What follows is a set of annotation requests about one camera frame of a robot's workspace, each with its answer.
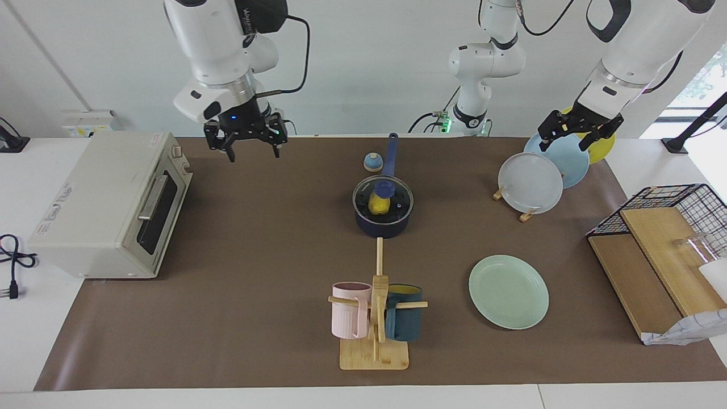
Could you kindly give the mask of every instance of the pink mug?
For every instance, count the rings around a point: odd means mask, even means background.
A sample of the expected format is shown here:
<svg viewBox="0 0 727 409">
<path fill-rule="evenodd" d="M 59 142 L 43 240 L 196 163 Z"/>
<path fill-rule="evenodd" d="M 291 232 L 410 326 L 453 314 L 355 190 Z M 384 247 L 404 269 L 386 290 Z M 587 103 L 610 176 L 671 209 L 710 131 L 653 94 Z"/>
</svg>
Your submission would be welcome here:
<svg viewBox="0 0 727 409">
<path fill-rule="evenodd" d="M 358 306 L 332 303 L 333 335 L 343 339 L 359 339 L 368 335 L 371 285 L 365 282 L 337 282 L 333 284 L 332 295 L 358 302 Z"/>
</svg>

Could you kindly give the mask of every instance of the sticker label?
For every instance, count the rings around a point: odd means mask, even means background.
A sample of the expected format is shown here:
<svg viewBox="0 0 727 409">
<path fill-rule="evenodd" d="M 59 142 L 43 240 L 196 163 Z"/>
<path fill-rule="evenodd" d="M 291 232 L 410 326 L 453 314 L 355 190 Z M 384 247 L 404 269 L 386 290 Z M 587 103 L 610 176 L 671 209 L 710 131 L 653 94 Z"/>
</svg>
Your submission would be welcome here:
<svg viewBox="0 0 727 409">
<path fill-rule="evenodd" d="M 161 137 L 163 135 L 164 134 L 161 134 L 161 133 L 155 133 L 154 136 L 151 137 L 151 141 L 149 142 L 149 146 L 151 146 L 152 148 L 156 148 L 157 146 L 159 146 L 159 142 L 161 142 Z"/>
<path fill-rule="evenodd" d="M 53 222 L 56 218 L 58 218 L 60 211 L 63 209 L 65 203 L 68 201 L 68 198 L 71 197 L 71 194 L 73 194 L 73 189 L 75 187 L 76 184 L 74 182 L 70 182 L 64 184 L 63 187 L 60 188 L 58 195 L 55 197 L 55 200 L 53 201 L 53 203 L 51 203 L 50 208 L 43 217 L 40 226 L 38 226 L 38 228 L 36 229 L 37 235 L 44 236 L 46 233 L 48 233 L 48 231 L 50 231 Z"/>
</svg>

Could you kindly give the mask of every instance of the plate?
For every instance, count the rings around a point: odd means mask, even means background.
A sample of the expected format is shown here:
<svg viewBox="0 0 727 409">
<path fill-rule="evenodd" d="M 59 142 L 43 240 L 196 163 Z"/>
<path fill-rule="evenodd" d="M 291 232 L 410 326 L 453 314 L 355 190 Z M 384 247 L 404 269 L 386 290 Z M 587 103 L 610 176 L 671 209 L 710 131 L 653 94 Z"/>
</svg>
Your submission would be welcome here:
<svg viewBox="0 0 727 409">
<path fill-rule="evenodd" d="M 569 106 L 568 108 L 563 109 L 563 113 L 567 114 L 571 111 L 571 109 L 573 109 L 573 107 Z M 576 135 L 579 139 L 583 139 L 586 137 L 585 132 L 577 133 Z M 606 155 L 608 155 L 608 153 L 614 147 L 614 143 L 616 143 L 616 133 L 614 133 L 614 136 L 611 136 L 609 139 L 599 139 L 594 143 L 591 143 L 591 146 L 588 147 L 590 164 L 600 162 L 603 158 L 605 158 Z"/>
<path fill-rule="evenodd" d="M 588 152 L 581 151 L 578 147 L 580 138 L 575 134 L 570 134 L 562 138 L 558 138 L 550 143 L 547 151 L 540 150 L 540 135 L 533 135 L 525 145 L 525 152 L 543 155 L 550 159 L 563 176 L 563 188 L 571 188 L 578 184 L 588 173 L 590 165 L 590 155 Z"/>
<path fill-rule="evenodd" d="M 511 255 L 491 255 L 477 263 L 470 274 L 470 297 L 485 318 L 508 330 L 534 326 L 549 305 L 540 274 Z"/>
<path fill-rule="evenodd" d="M 497 175 L 497 185 L 513 209 L 533 215 L 553 209 L 563 194 L 561 171 L 550 159 L 530 152 L 506 160 Z"/>
</svg>

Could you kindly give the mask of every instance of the yellow plate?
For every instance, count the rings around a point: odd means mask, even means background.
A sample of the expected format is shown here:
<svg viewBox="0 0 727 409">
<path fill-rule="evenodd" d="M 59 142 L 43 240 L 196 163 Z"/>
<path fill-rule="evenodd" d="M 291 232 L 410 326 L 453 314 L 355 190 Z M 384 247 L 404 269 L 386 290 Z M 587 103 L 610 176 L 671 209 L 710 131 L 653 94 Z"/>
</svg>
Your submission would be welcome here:
<svg viewBox="0 0 727 409">
<path fill-rule="evenodd" d="M 568 112 L 573 109 L 572 106 L 569 106 L 566 109 L 563 109 L 561 112 L 564 114 L 567 114 Z M 577 133 L 578 138 L 585 138 L 586 134 L 584 132 Z M 590 164 L 594 164 L 596 162 L 600 162 L 603 158 L 608 155 L 608 153 L 611 151 L 611 149 L 614 147 L 614 143 L 616 143 L 616 133 L 614 133 L 614 136 L 610 137 L 609 139 L 599 139 L 591 144 L 591 146 L 588 147 L 588 156 L 590 158 Z"/>
</svg>

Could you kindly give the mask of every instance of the wire basket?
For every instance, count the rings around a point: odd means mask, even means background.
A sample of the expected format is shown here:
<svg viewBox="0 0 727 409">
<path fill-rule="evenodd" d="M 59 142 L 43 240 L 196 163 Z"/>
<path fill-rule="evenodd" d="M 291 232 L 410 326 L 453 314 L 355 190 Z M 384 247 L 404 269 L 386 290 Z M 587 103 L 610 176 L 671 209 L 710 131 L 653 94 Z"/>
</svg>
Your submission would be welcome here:
<svg viewBox="0 0 727 409">
<path fill-rule="evenodd" d="M 727 205 L 703 183 L 643 188 L 588 232 L 587 237 L 629 234 L 621 211 L 654 207 L 676 207 L 694 232 L 709 234 L 712 249 L 720 257 L 727 258 Z"/>
</svg>

